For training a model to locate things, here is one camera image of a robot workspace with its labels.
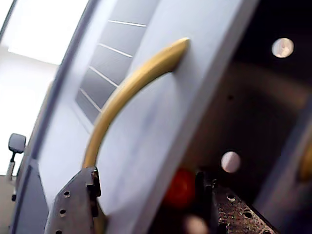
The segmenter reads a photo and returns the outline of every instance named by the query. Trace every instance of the white wall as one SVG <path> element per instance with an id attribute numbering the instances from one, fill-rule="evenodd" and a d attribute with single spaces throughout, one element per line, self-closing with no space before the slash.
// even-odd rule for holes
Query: white wall
<path id="1" fill-rule="evenodd" d="M 8 53 L 0 47 L 0 175 L 7 170 L 11 133 L 29 138 L 56 65 Z M 22 155 L 16 156 L 15 172 Z"/>

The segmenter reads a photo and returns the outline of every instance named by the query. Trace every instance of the gold door handle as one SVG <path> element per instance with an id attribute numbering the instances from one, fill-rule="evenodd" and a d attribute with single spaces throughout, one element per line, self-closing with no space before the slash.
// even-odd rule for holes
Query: gold door handle
<path id="1" fill-rule="evenodd" d="M 147 84 L 165 73 L 172 72 L 182 59 L 188 45 L 189 39 L 182 38 L 162 49 L 129 78 L 125 79 L 112 93 L 103 106 L 101 114 L 97 117 L 85 152 L 83 168 L 95 166 L 103 138 L 120 110 Z"/>

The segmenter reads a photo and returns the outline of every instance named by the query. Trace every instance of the circular hole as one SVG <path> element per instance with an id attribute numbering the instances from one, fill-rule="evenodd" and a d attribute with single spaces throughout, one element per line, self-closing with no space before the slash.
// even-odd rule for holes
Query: circular hole
<path id="1" fill-rule="evenodd" d="M 227 199 L 228 199 L 230 202 L 235 202 L 235 196 L 234 196 L 233 194 L 227 195 Z"/>
<path id="2" fill-rule="evenodd" d="M 272 54 L 278 58 L 286 58 L 293 53 L 293 41 L 288 38 L 277 39 L 272 45 Z"/>
<path id="3" fill-rule="evenodd" d="M 240 166 L 240 157 L 233 151 L 226 152 L 221 159 L 221 166 L 228 173 L 236 172 Z"/>
<path id="4" fill-rule="evenodd" d="M 59 211 L 59 213 L 60 213 L 61 215 L 63 215 L 63 214 L 66 213 L 66 210 L 65 210 L 65 209 L 61 209 L 61 210 Z"/>
<path id="5" fill-rule="evenodd" d="M 252 218 L 253 217 L 253 214 L 250 213 L 249 211 L 246 211 L 243 214 L 244 214 L 245 218 Z"/>
<path id="6" fill-rule="evenodd" d="M 65 191 L 65 192 L 64 192 L 64 196 L 65 196 L 66 198 L 70 197 L 69 191 Z"/>

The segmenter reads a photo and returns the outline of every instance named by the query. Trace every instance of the screw hole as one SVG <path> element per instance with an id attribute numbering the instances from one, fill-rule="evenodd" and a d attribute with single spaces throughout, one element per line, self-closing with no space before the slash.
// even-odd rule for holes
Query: screw hole
<path id="1" fill-rule="evenodd" d="M 65 191 L 65 192 L 64 192 L 64 196 L 65 196 L 66 198 L 70 197 L 69 191 Z"/>
<path id="2" fill-rule="evenodd" d="M 65 216 L 65 213 L 66 213 L 66 210 L 65 210 L 65 209 L 61 209 L 61 210 L 59 211 L 59 214 L 60 214 L 61 217 L 64 217 L 64 216 Z"/>
<path id="3" fill-rule="evenodd" d="M 252 213 L 250 213 L 249 211 L 246 211 L 243 214 L 244 214 L 245 218 L 252 218 L 253 217 Z"/>

